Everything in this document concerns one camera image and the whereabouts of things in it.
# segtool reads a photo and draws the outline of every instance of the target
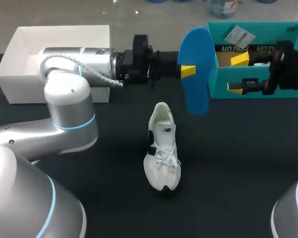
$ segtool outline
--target yellow clamp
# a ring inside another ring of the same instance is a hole
[[[227,90],[234,92],[234,93],[238,93],[238,94],[243,94],[243,89],[242,88],[231,88],[229,83],[227,83]]]
[[[194,65],[181,65],[181,79],[197,73],[197,67]]]
[[[230,59],[232,66],[248,66],[249,64],[249,54],[245,52],[239,56]]]

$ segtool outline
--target white sneaker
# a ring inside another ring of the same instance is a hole
[[[158,191],[174,190],[181,177],[173,116],[166,103],[158,103],[149,121],[148,153],[144,168],[149,183]]]

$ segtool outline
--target shoelace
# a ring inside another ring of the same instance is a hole
[[[175,167],[179,166],[178,163],[181,165],[181,162],[173,155],[174,146],[172,150],[168,150],[167,148],[160,147],[156,142],[154,142],[153,144],[158,150],[157,152],[158,166],[161,166],[162,163],[166,164],[167,166],[175,166]]]

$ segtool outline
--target white cardboard box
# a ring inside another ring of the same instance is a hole
[[[0,87],[9,103],[46,103],[36,60],[47,47],[109,48],[109,26],[18,27],[0,63]],[[95,103],[109,100],[109,88],[91,93]]]

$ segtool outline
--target coiled cable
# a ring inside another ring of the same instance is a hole
[[[72,61],[73,63],[75,63],[76,65],[80,66],[81,68],[84,68],[87,72],[89,72],[90,74],[94,75],[96,78],[98,78],[100,80],[100,83],[103,84],[103,82],[105,83],[108,83],[109,85],[113,85],[113,86],[119,86],[119,87],[123,87],[124,84],[121,83],[120,81],[117,81],[117,80],[113,80],[113,79],[110,79],[110,78],[107,78],[103,75],[101,75],[100,73],[96,72],[95,70],[89,68],[87,65],[85,65],[84,63],[70,57],[70,56],[65,56],[65,55],[62,55],[60,53],[54,53],[54,54],[51,54],[47,57],[45,57],[41,63],[40,63],[40,77],[42,80],[44,80],[44,83],[46,82],[46,75],[45,75],[45,65],[46,65],[46,62],[51,59],[51,58],[63,58],[63,59],[66,59],[66,60],[69,60],[69,61]]]

